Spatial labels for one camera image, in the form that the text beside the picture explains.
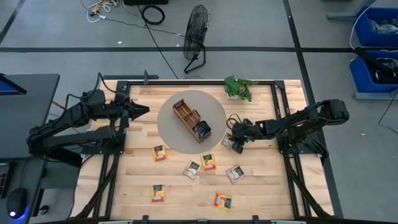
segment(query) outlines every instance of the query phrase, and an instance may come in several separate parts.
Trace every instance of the concrete floor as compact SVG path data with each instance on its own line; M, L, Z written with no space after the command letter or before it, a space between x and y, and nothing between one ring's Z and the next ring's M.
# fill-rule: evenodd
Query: concrete floor
M89 6L95 0L83 0ZM347 48L352 21L328 21L327 12L350 11L361 0L290 0L301 47ZM7 22L18 1L0 2L0 30ZM184 34L192 8L203 4L211 13L211 23L205 45L209 47L294 47L283 0L170 0L166 20L155 29ZM398 7L396 0L379 0L376 6ZM136 7L126 8L137 13ZM143 25L121 7L106 14L109 19ZM156 17L148 11L148 17ZM183 38L153 32L161 47L181 47ZM354 35L353 44L358 45ZM55 100L64 102L67 93L76 95L90 90L96 73L103 75L140 75L144 70L163 79L174 76L160 53L151 52L28 52L12 53L10 48L88 48L88 47L154 47L145 29L110 21L89 24L80 0L25 0L0 41L0 72L5 74L59 73L60 83ZM183 72L187 61L182 52L164 52L180 78L199 75L202 78L301 79L295 52L270 52L265 48L241 51L209 51L207 64L187 76ZM325 127L326 145L330 152L338 196L345 218L397 221L398 213L398 150L396 135L377 125L387 107L386 101L355 101L354 81L349 70L351 53L304 53L304 61L317 101L339 98L350 112L350 120L342 126ZM398 105L393 104L384 124L398 129ZM57 108L51 113L60 114ZM62 164L52 164L59 169ZM70 186L76 182L75 170L60 175ZM48 190L44 203L50 205L48 214L33 218L32 223L63 220L73 202L73 189ZM54 196L61 198L55 204Z

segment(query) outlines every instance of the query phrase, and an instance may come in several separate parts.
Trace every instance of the monitor screen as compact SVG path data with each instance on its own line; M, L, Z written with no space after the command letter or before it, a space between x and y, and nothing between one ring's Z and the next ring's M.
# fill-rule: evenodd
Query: monitor screen
M20 94L26 94L26 90L6 78L5 74L0 73L0 95Z

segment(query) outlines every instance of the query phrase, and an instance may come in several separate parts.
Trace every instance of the snack packet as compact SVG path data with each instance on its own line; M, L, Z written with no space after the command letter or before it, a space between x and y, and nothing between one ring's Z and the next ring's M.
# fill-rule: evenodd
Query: snack packet
M231 209L232 197L229 195L216 193L214 207L229 211Z
M244 176L244 172L242 168L238 164L236 164L226 171L226 175L228 175L233 184Z
M164 202L164 185L153 185L150 187L151 202Z
M197 175L199 174L200 165L196 162L191 161L187 168L184 170L184 174L187 175L192 180L195 180Z
M201 157L201 164L203 166L203 170L212 170L216 168L216 162L214 160L214 155L204 155Z
M222 140L222 145L227 147L228 149L232 149L234 146L234 142L229 140L232 135L230 133L225 133L224 138Z
M166 149L163 146L156 146L152 149L152 155L155 162L161 161L167 158Z

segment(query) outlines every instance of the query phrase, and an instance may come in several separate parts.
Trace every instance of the blue storage bin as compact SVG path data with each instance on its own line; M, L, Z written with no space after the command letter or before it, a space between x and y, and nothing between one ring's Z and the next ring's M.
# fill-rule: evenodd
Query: blue storage bin
M393 58L398 60L398 52L387 52L383 50L367 50L367 54L374 58ZM349 69L353 74L356 89L359 93L389 93L398 88L398 84L376 84L361 57L356 57L350 64Z
M379 34L370 20L380 22L398 17L398 9L370 8L357 21L355 31L363 46L398 47L398 34Z

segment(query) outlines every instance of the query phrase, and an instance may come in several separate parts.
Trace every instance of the potted plant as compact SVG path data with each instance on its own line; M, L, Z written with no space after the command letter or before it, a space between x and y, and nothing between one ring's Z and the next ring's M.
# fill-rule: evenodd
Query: potted plant
M224 79L224 90L228 97L233 100L241 99L251 102L251 93L248 86L255 85L256 82L251 80L235 79L233 75Z

